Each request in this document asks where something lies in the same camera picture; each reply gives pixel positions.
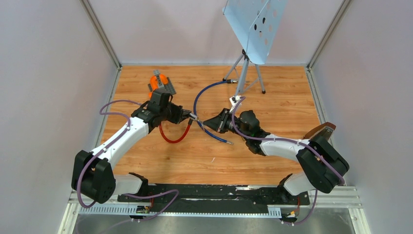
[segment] wooden tabletop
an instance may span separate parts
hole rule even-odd
[[[130,99],[144,102],[149,99],[149,79],[153,70],[170,77],[177,92],[173,103],[192,110],[196,95],[204,87],[221,81],[229,66],[125,66],[122,69],[114,100]],[[281,137],[302,138],[319,125],[313,98],[303,67],[261,67],[266,94],[259,83],[244,95],[240,111],[253,110],[261,128]],[[256,78],[250,66],[247,81]],[[230,107],[229,97],[236,84],[222,84],[210,88],[200,97],[197,114],[201,120],[216,116]],[[130,103],[116,103],[111,111],[130,115],[138,107]],[[102,141],[107,140],[125,124],[120,116],[109,116]],[[187,122],[179,125],[163,123],[170,139],[182,135]],[[249,184],[276,185],[290,173],[301,171],[298,163],[277,156],[251,153],[240,136],[219,134],[234,142],[220,143],[205,134],[194,123],[187,137],[177,144],[163,140],[159,129],[137,142],[119,161],[116,174],[134,172],[146,177],[149,183]]]

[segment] white wall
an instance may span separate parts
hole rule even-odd
[[[0,233],[56,233],[116,69],[80,2],[0,7]]]
[[[413,1],[355,0],[314,73],[374,234],[412,233]]]
[[[234,63],[226,0],[90,0],[122,63]],[[289,0],[267,63],[306,64],[342,0]]]

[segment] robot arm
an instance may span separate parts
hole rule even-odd
[[[76,190],[80,173],[86,163],[103,150],[87,168],[80,185],[81,193],[99,203],[106,202],[112,195],[146,195],[147,179],[132,173],[114,175],[113,168],[136,142],[158,127],[162,121],[179,124],[187,118],[190,118],[190,121],[198,119],[191,111],[182,109],[182,106],[173,104],[171,100],[170,93],[158,89],[153,91],[150,100],[132,113],[129,127],[125,124],[106,142],[90,152],[80,151],[75,157],[72,188]],[[120,137],[125,128],[127,131]]]
[[[231,122],[230,110],[227,108],[224,108],[218,116],[204,121],[204,125],[218,133],[231,131],[238,134]],[[240,114],[240,117],[235,117],[235,125],[246,136],[270,139],[280,138],[261,129],[260,122],[252,110],[244,111]],[[246,137],[244,139],[245,144],[254,154],[280,156],[300,163],[303,172],[288,175],[279,185],[290,195],[298,195],[313,189],[318,189],[323,193],[330,193],[338,185],[339,178],[316,158],[309,149],[297,144],[297,142],[302,142],[312,147],[343,176],[349,170],[349,165],[327,141],[334,128],[331,128],[330,125],[325,125],[318,131],[312,130],[310,133],[313,134],[308,139],[255,140]]]

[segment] blue hose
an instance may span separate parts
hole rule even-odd
[[[226,81],[219,81],[219,82],[217,82],[217,83],[213,83],[213,84],[211,84],[211,85],[208,85],[207,87],[205,87],[203,90],[201,90],[201,91],[198,93],[198,95],[197,95],[196,98],[195,98],[194,108],[193,108],[195,115],[197,115],[197,114],[196,114],[196,103],[197,103],[197,101],[198,101],[198,98],[201,96],[201,94],[202,94],[205,90],[207,90],[207,89],[209,89],[209,88],[211,88],[211,87],[214,87],[215,85],[225,84],[225,83],[227,83],[227,82],[226,82]],[[215,138],[215,139],[217,139],[217,140],[219,140],[219,141],[221,141],[221,142],[223,142],[223,143],[230,143],[229,141],[227,141],[227,140],[225,140],[225,139],[222,139],[222,138],[220,138],[220,137],[212,134],[212,133],[209,132],[207,129],[203,128],[203,127],[202,127],[202,124],[201,124],[200,122],[197,122],[197,123],[198,123],[199,127],[202,128],[202,129],[206,132],[206,134],[210,135],[211,137],[213,137],[213,138]]]

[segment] purple cable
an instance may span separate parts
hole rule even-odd
[[[234,126],[235,131],[241,135],[242,137],[245,137],[247,139],[251,139],[251,140],[281,140],[281,141],[288,141],[294,144],[299,144],[301,146],[304,146],[305,148],[309,149],[313,154],[315,154],[321,161],[322,163],[324,163],[328,169],[330,169],[339,179],[340,179],[340,184],[339,185],[343,185],[345,183],[344,178],[340,175],[340,173],[338,173],[338,171],[336,171],[316,150],[314,150],[311,146],[302,143],[300,141],[296,141],[296,140],[292,140],[292,139],[288,139],[288,138],[282,138],[282,137],[278,137],[278,138],[258,138],[258,137],[249,137],[245,134],[243,134],[242,132],[240,132],[240,130],[238,130],[237,126],[235,125],[235,112],[237,111],[239,105],[241,104],[242,101],[245,100],[245,97],[241,97],[240,101],[235,105],[234,107],[234,111],[232,112],[232,126]]]
[[[166,194],[170,194],[170,193],[173,193],[173,192],[176,192],[175,196],[172,198],[172,200],[171,200],[163,209],[161,209],[161,211],[159,211],[158,213],[152,215],[151,217],[143,218],[143,219],[132,219],[132,221],[133,221],[133,220],[136,220],[136,221],[138,221],[138,222],[143,222],[143,221],[148,221],[148,220],[151,220],[151,219],[157,217],[158,215],[160,215],[163,211],[165,211],[165,210],[173,203],[173,201],[174,201],[174,200],[177,198],[177,196],[179,195],[179,191],[178,191],[177,189],[172,189],[172,190],[166,191],[166,192],[164,192],[164,193],[162,193],[162,194],[151,195],[151,196],[136,196],[136,195],[132,195],[132,194],[124,194],[125,196],[130,196],[130,197],[137,198],[137,199],[150,199],[150,198],[155,198],[155,197],[164,196],[164,195],[166,195]],[[112,229],[112,228],[114,228],[114,227],[116,227],[116,226],[119,226],[119,225],[124,224],[124,223],[129,223],[130,221],[131,221],[130,219],[126,219],[126,220],[120,221],[120,222],[118,222],[118,223],[115,223],[115,224],[113,224],[112,226],[110,226],[110,227],[108,227],[107,229],[105,229],[104,231],[100,232],[99,234],[103,234],[103,233],[109,231],[110,229]]]
[[[300,225],[300,224],[304,223],[305,221],[307,221],[307,219],[308,219],[308,218],[311,216],[311,214],[313,213],[314,208],[316,207],[316,201],[317,201],[318,192],[319,192],[319,191],[316,189],[316,193],[314,194],[313,206],[311,206],[310,213],[308,213],[307,216],[306,216],[304,219],[302,219],[301,221],[295,222],[295,223],[290,223],[290,222],[286,222],[286,221],[284,221],[284,223],[287,224],[287,225],[293,226],[293,225]]]
[[[113,141],[111,141],[111,142],[106,146],[106,148],[109,148],[109,147],[111,147],[113,144],[115,144],[115,142],[117,142],[117,141],[128,131],[128,129],[129,129],[130,125],[131,125],[131,120],[129,119],[129,116],[127,116],[126,114],[119,113],[119,112],[102,112],[103,109],[105,109],[107,106],[109,106],[109,105],[111,105],[111,104],[113,104],[113,103],[116,103],[116,102],[130,102],[130,103],[133,103],[133,104],[136,104],[136,105],[141,105],[141,103],[138,103],[138,102],[135,102],[135,101],[123,100],[123,99],[122,99],[122,100],[111,101],[111,102],[105,104],[104,106],[102,106],[102,108],[100,108],[99,114],[101,114],[101,115],[103,115],[103,116],[104,116],[104,115],[118,115],[118,116],[123,116],[123,117],[125,117],[126,120],[128,121],[128,125],[127,125],[127,127],[123,130],[123,132],[121,132],[115,139],[113,139]],[[97,157],[99,157],[102,153],[104,153],[104,150],[103,150],[103,149],[101,149],[99,152],[97,152],[96,155],[94,155],[94,156],[86,163],[86,165],[83,167],[83,170],[80,172],[79,179],[78,179],[78,181],[77,181],[77,186],[76,186],[77,199],[78,199],[80,205],[81,205],[82,207],[84,207],[84,208],[90,208],[90,207],[92,207],[92,206],[96,203],[96,201],[93,201],[91,204],[86,205],[86,204],[83,202],[83,200],[82,200],[82,196],[80,195],[80,194],[81,194],[81,193],[80,193],[80,185],[81,185],[81,183],[82,183],[83,176],[85,175],[86,170],[88,169],[88,167],[91,165],[91,163],[93,162],[93,160],[95,160]]]

